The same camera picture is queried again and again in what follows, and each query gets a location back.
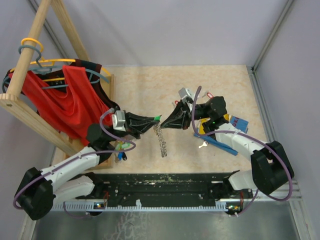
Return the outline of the green key tag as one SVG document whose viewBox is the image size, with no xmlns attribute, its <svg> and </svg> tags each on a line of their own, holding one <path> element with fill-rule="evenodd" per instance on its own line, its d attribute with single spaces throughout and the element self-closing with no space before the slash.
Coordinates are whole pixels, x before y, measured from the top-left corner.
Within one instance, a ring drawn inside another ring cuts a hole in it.
<svg viewBox="0 0 320 240">
<path fill-rule="evenodd" d="M 155 116 L 153 119 L 154 119 L 155 121 L 160 121 L 160 120 L 161 120 L 161 115 Z"/>
</svg>

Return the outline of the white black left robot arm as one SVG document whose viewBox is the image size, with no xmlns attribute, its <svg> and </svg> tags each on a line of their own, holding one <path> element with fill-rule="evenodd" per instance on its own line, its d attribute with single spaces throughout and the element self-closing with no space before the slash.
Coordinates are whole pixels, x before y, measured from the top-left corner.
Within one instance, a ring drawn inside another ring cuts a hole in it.
<svg viewBox="0 0 320 240">
<path fill-rule="evenodd" d="M 86 132 L 88 145 L 60 163 L 27 170 L 13 198 L 13 207 L 23 210 L 32 220 L 39 220 L 56 204 L 88 196 L 97 199 L 104 186 L 84 171 L 96 167 L 113 153 L 118 153 L 112 142 L 121 141 L 136 147 L 134 139 L 160 123 L 160 116 L 146 117 L 110 109 L 102 114 L 98 123 L 91 124 Z"/>
</svg>

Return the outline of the steel key ring disc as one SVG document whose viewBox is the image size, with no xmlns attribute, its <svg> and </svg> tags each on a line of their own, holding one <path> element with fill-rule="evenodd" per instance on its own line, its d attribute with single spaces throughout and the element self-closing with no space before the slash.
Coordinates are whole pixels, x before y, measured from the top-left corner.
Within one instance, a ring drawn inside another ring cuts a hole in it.
<svg viewBox="0 0 320 240">
<path fill-rule="evenodd" d="M 159 142 L 159 147 L 160 147 L 160 152 L 161 152 L 161 157 L 164 158 L 167 156 L 167 144 L 165 141 L 165 138 L 163 136 L 163 132 L 161 129 L 161 123 L 158 122 L 154 127 L 153 127 L 154 133 L 156 134 Z"/>
</svg>

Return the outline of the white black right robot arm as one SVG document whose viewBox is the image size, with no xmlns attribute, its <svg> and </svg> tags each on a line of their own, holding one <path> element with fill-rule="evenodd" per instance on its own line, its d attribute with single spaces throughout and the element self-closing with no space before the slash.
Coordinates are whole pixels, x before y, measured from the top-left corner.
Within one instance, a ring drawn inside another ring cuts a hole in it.
<svg viewBox="0 0 320 240">
<path fill-rule="evenodd" d="M 194 127 L 195 136 L 230 148 L 250 161 L 250 170 L 237 171 L 228 177 L 228 182 L 223 185 L 227 197 L 235 198 L 242 189 L 257 189 L 270 195 L 286 183 L 291 195 L 294 171 L 282 144 L 278 141 L 267 143 L 247 135 L 230 123 L 226 114 L 226 102 L 222 96 L 212 97 L 202 104 L 184 97 L 160 127 L 186 130 L 199 120 L 200 126 Z"/>
</svg>

